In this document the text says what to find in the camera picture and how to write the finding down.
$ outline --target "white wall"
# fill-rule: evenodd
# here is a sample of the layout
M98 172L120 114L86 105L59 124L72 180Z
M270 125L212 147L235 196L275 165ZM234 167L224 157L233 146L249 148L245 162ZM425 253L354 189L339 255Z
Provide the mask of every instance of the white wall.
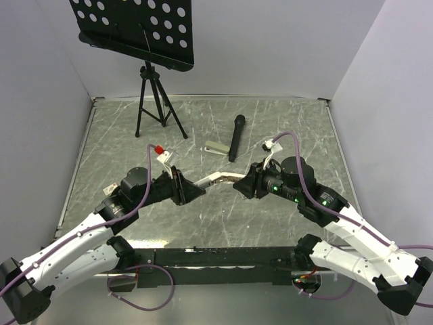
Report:
M363 214L397 244L433 244L432 12L387 0L331 101ZM432 324L433 311L415 307L409 323Z
M81 43L67 0L37 1L91 96L139 95L143 62ZM331 98L384 0L192 2L196 65L158 68L168 93Z
M0 44L1 263L51 240L91 102L36 1L0 1Z

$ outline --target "gray marble surface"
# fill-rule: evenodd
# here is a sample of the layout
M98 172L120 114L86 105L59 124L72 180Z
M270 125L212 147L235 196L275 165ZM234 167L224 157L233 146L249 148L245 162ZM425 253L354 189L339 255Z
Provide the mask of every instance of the gray marble surface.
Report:
M186 178L197 181L215 171L245 173L251 163L261 161L264 140L280 131L293 130L300 140L301 155L315 169L323 183L355 204L348 176L329 120L325 102L315 100L184 99L172 101L188 139L171 117L162 128L143 115L141 137L135 138L138 102L101 100L95 104L95 116L62 232L83 220L104 198L102 190L119 182L127 171L146 166L148 143L174 148L181 157L176 167ZM145 107L155 112L153 101ZM238 114L246 117L246 127L235 162L227 157L203 151L206 140L229 146L233 121ZM280 140L284 151L276 156L282 161L294 155L290 137ZM162 166L152 157L153 176ZM296 205L277 196L248 200L231 185L208 189L205 196L177 207L171 200L140 210L140 219L124 236L134 247L224 247L224 246L294 246L307 233L342 244L339 238L311 223L296 210Z

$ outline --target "white bracket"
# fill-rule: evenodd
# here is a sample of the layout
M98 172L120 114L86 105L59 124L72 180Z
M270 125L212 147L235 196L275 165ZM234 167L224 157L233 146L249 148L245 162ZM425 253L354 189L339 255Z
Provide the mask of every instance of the white bracket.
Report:
M160 154L156 160L159 161L162 166L164 166L167 173L170 175L170 178L173 178L173 174L171 173L171 167L178 159L179 154L174 150L167 149L162 154Z
M265 163L263 164L263 170L268 168L269 161L271 161L272 156L277 152L283 151L283 147L278 142L272 142L272 139L265 141L264 146L271 150L271 153L266 157Z

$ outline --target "black music stand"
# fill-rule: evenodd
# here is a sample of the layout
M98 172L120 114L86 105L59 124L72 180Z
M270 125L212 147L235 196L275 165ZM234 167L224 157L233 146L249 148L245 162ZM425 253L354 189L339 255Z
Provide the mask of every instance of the black music stand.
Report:
M191 0L69 0L80 27L80 41L145 61L140 69L141 94L135 136L139 137L141 113L163 127L172 114L188 138L151 63L177 71L193 68ZM143 108L146 81L150 81L158 116ZM159 98L168 107L165 116Z

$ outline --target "black microphone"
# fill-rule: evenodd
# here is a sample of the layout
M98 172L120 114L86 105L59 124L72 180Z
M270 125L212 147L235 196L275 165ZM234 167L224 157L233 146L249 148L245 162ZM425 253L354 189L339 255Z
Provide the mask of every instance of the black microphone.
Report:
M235 131L233 131L233 137L231 138L231 145L229 151L229 162L233 162L236 159L237 149L241 142L242 130L245 125L245 116L237 115L235 118Z

